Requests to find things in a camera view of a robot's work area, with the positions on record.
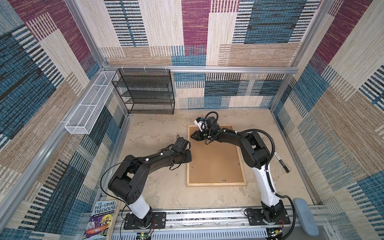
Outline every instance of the black mesh organizer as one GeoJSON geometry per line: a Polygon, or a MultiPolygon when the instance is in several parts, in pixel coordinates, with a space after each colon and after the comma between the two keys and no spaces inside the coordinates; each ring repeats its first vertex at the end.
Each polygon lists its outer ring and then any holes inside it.
{"type": "Polygon", "coordinates": [[[174,113],[175,97],[169,70],[121,68],[116,75],[118,81],[112,83],[128,113],[174,113]]]}

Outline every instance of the floor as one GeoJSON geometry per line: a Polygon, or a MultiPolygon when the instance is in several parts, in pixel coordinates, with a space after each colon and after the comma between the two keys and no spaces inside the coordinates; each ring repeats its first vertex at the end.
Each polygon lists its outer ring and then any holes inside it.
{"type": "MultiPolygon", "coordinates": [[[[186,139],[187,125],[194,124],[197,117],[204,117],[208,112],[175,109],[174,115],[134,114],[119,161],[130,154],[144,157],[156,153],[175,143],[177,135],[186,139]]],[[[237,131],[258,128],[269,133],[275,142],[276,152],[291,171],[287,174],[276,157],[272,159],[270,169],[277,192],[292,199],[303,198],[309,205],[313,204],[269,110],[226,109],[217,110],[217,113],[219,124],[233,124],[237,131]]],[[[268,138],[260,135],[271,149],[268,138]]],[[[245,187],[187,187],[186,164],[174,171],[162,168],[148,176],[143,196],[152,208],[260,206],[261,195],[256,177],[244,161],[243,166],[247,179],[245,187]]],[[[290,205],[287,199],[283,202],[290,205]]]]}

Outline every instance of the wooden frame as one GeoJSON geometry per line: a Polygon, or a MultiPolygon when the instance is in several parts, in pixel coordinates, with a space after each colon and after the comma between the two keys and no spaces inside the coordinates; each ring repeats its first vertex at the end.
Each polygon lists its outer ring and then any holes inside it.
{"type": "MultiPolygon", "coordinates": [[[[187,126],[187,140],[190,141],[190,127],[196,126],[196,125],[188,125],[187,126]]],[[[233,124],[220,124],[220,127],[232,127],[233,129],[233,124]]],[[[239,160],[239,165],[241,169],[241,173],[243,176],[243,182],[207,182],[207,183],[190,183],[189,182],[189,171],[190,171],[190,163],[187,163],[187,187],[207,187],[207,186],[246,186],[247,185],[247,179],[245,178],[245,172],[244,172],[244,167],[243,167],[243,155],[241,154],[241,150],[238,146],[236,146],[236,151],[237,151],[237,156],[239,160]]]]}

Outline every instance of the marker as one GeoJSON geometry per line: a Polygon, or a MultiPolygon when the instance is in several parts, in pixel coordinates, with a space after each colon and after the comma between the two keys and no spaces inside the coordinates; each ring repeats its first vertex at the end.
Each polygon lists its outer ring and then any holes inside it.
{"type": "Polygon", "coordinates": [[[279,162],[281,163],[281,165],[283,166],[283,168],[285,169],[285,171],[287,173],[289,173],[289,169],[287,168],[287,166],[284,164],[283,160],[280,158],[279,154],[277,154],[277,152],[275,152],[275,156],[277,157],[277,159],[279,160],[279,162]]]}

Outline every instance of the wall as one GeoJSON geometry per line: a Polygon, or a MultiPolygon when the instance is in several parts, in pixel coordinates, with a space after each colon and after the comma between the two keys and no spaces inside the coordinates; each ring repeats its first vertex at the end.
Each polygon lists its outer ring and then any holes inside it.
{"type": "Polygon", "coordinates": [[[344,239],[384,238],[384,1],[336,0],[274,114],[344,239]]]}
{"type": "MultiPolygon", "coordinates": [[[[77,3],[110,65],[291,66],[320,0],[77,3]]],[[[175,107],[268,107],[282,77],[175,73],[175,107]]]]}
{"type": "MultiPolygon", "coordinates": [[[[99,67],[63,0],[0,0],[0,25],[2,200],[99,67]]],[[[91,134],[67,134],[0,239],[73,236],[122,119],[111,95],[91,134]]]]}

